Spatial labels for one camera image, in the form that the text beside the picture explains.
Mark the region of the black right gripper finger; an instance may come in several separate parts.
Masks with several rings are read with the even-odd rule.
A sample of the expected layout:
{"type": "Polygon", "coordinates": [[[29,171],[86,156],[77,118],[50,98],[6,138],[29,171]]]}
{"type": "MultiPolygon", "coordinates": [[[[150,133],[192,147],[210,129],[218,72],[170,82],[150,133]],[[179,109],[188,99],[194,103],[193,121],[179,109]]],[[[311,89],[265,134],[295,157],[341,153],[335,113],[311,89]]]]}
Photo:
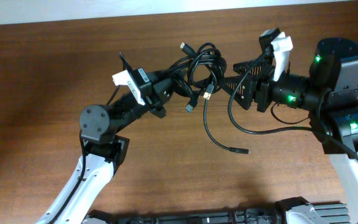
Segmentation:
{"type": "MultiPolygon", "coordinates": [[[[241,76],[236,77],[226,77],[221,80],[221,88],[232,95],[236,86],[242,80],[241,76]]],[[[251,107],[251,103],[254,100],[255,95],[255,81],[253,76],[247,76],[244,81],[239,85],[239,88],[236,91],[234,100],[245,110],[248,110],[251,107]]]]}
{"type": "Polygon", "coordinates": [[[248,70],[249,74],[253,76],[272,76],[274,74],[274,66],[270,60],[263,59],[257,62],[254,66],[254,60],[235,63],[233,70],[239,75],[245,75],[248,70]]]}

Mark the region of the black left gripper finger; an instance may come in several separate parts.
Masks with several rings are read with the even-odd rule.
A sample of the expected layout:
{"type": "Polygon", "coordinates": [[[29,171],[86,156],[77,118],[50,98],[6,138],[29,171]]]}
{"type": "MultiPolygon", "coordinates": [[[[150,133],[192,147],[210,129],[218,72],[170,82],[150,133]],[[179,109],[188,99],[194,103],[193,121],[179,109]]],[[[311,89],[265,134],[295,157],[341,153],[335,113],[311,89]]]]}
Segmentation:
{"type": "Polygon", "coordinates": [[[190,84],[184,80],[177,79],[164,79],[163,80],[163,99],[167,100],[172,97],[174,93],[187,97],[194,100],[193,90],[190,87],[190,84]]]}
{"type": "Polygon", "coordinates": [[[171,72],[171,73],[165,73],[165,70],[156,70],[156,71],[147,73],[149,80],[152,82],[159,82],[161,80],[169,78],[170,75],[178,75],[178,76],[184,77],[185,70],[177,70],[177,71],[171,72]]]}

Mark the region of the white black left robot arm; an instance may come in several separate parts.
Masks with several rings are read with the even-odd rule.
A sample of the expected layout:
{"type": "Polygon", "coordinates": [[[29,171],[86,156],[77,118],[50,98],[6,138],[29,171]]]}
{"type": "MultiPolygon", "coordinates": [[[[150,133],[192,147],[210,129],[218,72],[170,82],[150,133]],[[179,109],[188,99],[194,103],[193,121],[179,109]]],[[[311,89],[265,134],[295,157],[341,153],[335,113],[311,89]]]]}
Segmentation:
{"type": "Polygon", "coordinates": [[[113,104],[88,105],[80,114],[81,156],[75,170],[39,223],[82,223],[100,191],[123,163],[129,139],[118,132],[150,112],[159,118],[184,72],[145,72],[127,68],[112,76],[116,86],[129,93],[113,104]]]}

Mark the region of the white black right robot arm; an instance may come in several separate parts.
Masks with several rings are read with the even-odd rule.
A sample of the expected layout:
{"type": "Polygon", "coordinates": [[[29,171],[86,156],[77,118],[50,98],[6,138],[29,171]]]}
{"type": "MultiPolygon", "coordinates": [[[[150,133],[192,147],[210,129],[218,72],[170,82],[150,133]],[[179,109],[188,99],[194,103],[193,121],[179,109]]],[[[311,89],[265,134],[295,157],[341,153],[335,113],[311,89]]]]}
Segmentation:
{"type": "Polygon", "coordinates": [[[313,205],[303,197],[280,200],[274,223],[358,223],[358,44],[332,37],[318,42],[307,77],[290,72],[291,38],[279,29],[259,37],[262,53],[236,63],[220,87],[245,110],[264,112],[272,103],[308,112],[307,127],[323,146],[347,202],[313,205]]]}

